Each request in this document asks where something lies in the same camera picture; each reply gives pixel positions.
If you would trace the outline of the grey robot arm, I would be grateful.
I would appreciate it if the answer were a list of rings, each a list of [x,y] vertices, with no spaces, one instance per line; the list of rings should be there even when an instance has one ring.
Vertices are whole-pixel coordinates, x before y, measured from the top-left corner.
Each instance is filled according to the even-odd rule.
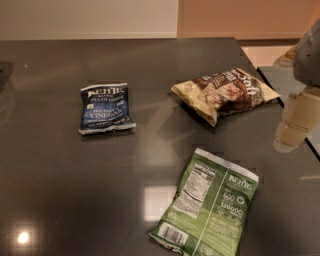
[[[293,60],[294,78],[305,85],[290,93],[273,147],[281,153],[296,149],[320,123],[320,19],[300,39]]]

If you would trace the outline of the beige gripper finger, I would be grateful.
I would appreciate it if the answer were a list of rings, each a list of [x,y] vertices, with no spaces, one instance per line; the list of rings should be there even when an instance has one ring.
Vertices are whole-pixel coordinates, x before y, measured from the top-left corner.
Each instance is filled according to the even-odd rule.
[[[290,153],[320,124],[320,88],[306,86],[299,94],[290,93],[279,123],[273,147]]]

